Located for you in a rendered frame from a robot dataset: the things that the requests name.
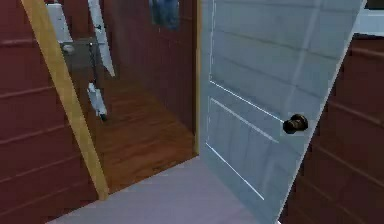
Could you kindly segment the dark round door knob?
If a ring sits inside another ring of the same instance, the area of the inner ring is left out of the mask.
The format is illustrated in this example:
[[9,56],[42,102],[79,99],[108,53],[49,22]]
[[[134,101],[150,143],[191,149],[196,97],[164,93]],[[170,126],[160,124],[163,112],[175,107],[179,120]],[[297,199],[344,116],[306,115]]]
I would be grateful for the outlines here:
[[308,120],[304,115],[294,114],[283,122],[283,130],[287,134],[305,131],[308,128]]

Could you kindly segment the pale grey room door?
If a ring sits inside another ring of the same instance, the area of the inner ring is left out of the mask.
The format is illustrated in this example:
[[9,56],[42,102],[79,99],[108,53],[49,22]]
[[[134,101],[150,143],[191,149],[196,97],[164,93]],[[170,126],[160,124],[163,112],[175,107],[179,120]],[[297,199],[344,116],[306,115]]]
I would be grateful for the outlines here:
[[366,2],[200,1],[199,154],[255,224],[278,223]]

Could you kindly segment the white window frame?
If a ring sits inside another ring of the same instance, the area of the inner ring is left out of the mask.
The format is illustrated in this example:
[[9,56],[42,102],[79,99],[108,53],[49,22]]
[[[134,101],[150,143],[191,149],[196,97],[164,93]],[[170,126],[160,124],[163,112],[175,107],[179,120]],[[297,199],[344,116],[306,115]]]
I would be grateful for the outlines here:
[[384,38],[384,0],[367,0],[358,14],[354,32]]

